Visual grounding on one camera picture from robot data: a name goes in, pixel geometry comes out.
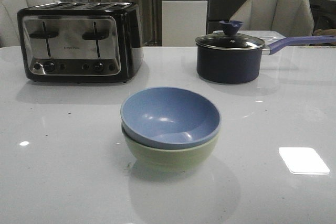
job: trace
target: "counter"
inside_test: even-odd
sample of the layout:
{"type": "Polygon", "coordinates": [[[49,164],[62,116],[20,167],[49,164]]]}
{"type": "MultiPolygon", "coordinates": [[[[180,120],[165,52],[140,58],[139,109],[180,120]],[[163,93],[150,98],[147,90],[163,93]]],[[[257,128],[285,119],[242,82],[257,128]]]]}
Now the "counter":
{"type": "Polygon", "coordinates": [[[196,47],[146,47],[131,81],[77,84],[32,82],[20,47],[0,48],[0,223],[334,224],[335,55],[287,47],[262,57],[258,79],[222,85],[197,75],[196,47]],[[149,170],[126,146],[121,103],[157,86],[204,95],[222,115],[195,170],[149,170]]]}

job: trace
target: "purple handle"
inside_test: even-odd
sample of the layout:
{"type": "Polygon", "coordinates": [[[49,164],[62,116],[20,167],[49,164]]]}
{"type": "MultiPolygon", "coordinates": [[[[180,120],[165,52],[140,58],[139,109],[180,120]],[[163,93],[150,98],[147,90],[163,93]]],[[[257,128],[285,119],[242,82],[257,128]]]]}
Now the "purple handle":
{"type": "Polygon", "coordinates": [[[280,49],[290,46],[290,45],[299,45],[299,44],[310,44],[310,43],[328,43],[335,42],[336,36],[332,35],[323,35],[323,36],[305,36],[305,37],[287,37],[272,44],[269,44],[270,55],[275,54],[280,49]]]}

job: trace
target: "saucepan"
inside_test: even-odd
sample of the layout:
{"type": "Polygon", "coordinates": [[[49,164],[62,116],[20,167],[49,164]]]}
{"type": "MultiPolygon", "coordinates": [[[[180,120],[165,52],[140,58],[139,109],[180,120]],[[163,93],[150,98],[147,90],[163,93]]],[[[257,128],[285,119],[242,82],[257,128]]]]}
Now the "saucepan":
{"type": "Polygon", "coordinates": [[[197,73],[218,83],[253,81],[259,76],[261,55],[275,54],[285,46],[336,41],[336,36],[287,37],[266,46],[260,38],[237,33],[243,22],[219,23],[223,32],[196,38],[197,73]]]}

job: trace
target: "chair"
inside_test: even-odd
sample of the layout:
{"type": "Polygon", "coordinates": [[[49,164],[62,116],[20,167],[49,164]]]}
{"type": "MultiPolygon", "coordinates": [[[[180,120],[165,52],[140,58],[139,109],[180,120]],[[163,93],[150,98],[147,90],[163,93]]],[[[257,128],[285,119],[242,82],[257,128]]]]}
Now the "chair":
{"type": "Polygon", "coordinates": [[[311,36],[314,28],[309,0],[247,0],[230,18],[241,30],[273,30],[285,37],[311,36]]]}
{"type": "Polygon", "coordinates": [[[36,5],[59,0],[0,0],[0,47],[19,46],[17,12],[36,5]]]}

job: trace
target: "four-slice toaster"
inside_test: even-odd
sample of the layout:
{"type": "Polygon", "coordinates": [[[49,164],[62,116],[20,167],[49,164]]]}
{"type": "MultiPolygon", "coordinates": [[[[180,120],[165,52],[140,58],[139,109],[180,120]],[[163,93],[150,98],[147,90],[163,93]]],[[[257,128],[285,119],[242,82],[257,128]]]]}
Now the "four-slice toaster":
{"type": "Polygon", "coordinates": [[[26,76],[50,82],[126,82],[142,60],[135,3],[52,3],[17,14],[26,76]]]}

